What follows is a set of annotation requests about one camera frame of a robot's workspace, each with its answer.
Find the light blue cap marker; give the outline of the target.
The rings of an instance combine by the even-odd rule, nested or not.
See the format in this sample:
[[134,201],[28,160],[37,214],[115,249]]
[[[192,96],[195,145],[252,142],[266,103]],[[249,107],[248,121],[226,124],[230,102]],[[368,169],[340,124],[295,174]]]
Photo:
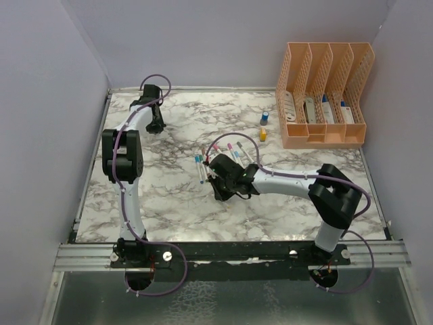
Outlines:
[[242,163],[242,160],[241,160],[241,158],[239,156],[238,151],[234,151],[233,155],[234,155],[234,159],[235,159],[236,163],[239,164],[242,168],[244,168],[244,165]]

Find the magenta cap marker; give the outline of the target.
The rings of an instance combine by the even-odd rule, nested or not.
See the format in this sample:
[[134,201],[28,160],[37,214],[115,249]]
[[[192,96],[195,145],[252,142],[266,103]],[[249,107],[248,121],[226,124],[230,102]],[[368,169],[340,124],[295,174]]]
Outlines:
[[235,153],[235,150],[233,149],[233,146],[231,145],[231,143],[228,143],[228,144],[227,144],[227,147],[228,147],[228,149],[229,149],[229,151],[230,151],[230,153],[231,153],[231,156],[232,156],[233,160],[234,160],[237,164],[239,164],[239,165],[242,167],[242,162],[241,162],[241,160],[237,157],[237,155],[236,155],[236,153]]

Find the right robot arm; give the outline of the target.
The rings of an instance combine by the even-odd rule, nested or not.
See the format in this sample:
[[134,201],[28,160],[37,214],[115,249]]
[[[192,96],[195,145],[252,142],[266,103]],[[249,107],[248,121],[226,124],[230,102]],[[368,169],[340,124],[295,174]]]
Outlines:
[[207,162],[215,174],[209,177],[214,197],[227,201],[232,196],[250,199],[260,194],[281,194],[310,200],[322,219],[314,245],[312,260],[325,265],[335,257],[340,238],[349,229],[361,200],[362,191],[338,168],[324,164],[313,172],[266,170],[251,163],[243,168],[224,154]]

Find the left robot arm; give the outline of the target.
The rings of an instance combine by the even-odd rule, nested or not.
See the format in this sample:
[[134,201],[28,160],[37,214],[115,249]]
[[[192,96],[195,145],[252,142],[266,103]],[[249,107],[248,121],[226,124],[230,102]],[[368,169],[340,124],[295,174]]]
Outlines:
[[161,88],[144,85],[140,91],[139,99],[129,107],[128,117],[116,128],[104,129],[101,135],[102,169],[114,187],[120,215],[119,239],[110,258],[113,263],[135,267],[144,266],[150,258],[138,198],[143,173],[140,132],[159,134],[166,126],[160,111]]

